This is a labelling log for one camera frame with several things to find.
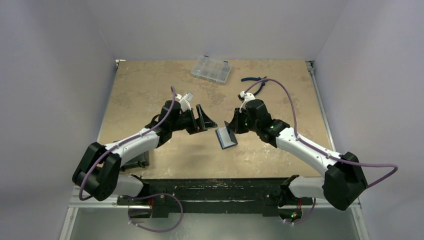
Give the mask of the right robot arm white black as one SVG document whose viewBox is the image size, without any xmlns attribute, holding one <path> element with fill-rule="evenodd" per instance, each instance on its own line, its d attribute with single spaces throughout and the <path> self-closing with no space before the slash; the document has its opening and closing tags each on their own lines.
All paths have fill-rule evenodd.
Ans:
<svg viewBox="0 0 424 240">
<path fill-rule="evenodd" d="M 312 178 L 293 175 L 284 181 L 280 207 L 300 198 L 315 198 L 344 211 L 368 187 L 356 155 L 328 150 L 301 137 L 288 123 L 272 118 L 260 99 L 249 101 L 244 108 L 237 107 L 226 127 L 231 134 L 254 132 L 263 142 L 296 156 L 320 174 Z"/>
</svg>

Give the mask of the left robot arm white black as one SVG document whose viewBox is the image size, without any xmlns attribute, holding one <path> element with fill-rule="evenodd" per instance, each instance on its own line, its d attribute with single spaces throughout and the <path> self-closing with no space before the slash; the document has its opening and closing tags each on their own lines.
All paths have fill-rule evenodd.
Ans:
<svg viewBox="0 0 424 240">
<path fill-rule="evenodd" d="M 80 187 L 81 193 L 88 193 L 89 198 L 107 199 L 117 189 L 122 165 L 161 147 L 173 132 L 187 131 L 193 135 L 218 126 L 201 105 L 197 104 L 195 110 L 198 116 L 193 108 L 184 110 L 179 102 L 168 100 L 139 132 L 106 145 L 91 143 L 73 173 L 72 182 Z"/>
</svg>

